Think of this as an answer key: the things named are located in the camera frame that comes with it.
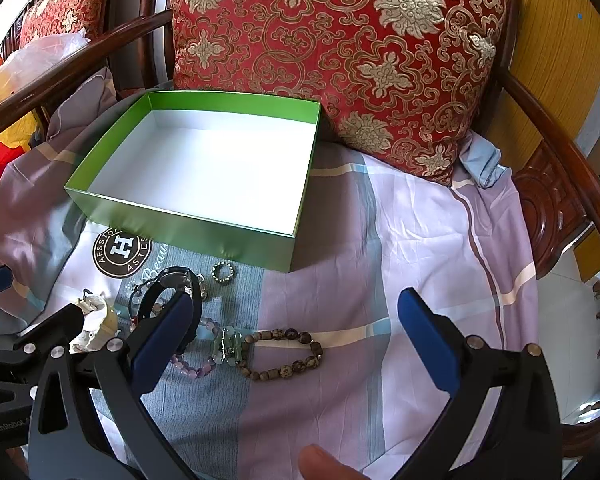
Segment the right hand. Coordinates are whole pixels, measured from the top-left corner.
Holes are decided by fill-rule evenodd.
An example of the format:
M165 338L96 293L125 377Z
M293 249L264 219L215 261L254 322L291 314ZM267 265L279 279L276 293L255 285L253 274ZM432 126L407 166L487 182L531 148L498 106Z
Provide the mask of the right hand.
M304 480L367 480L364 474L340 463L316 444L302 448L298 468Z

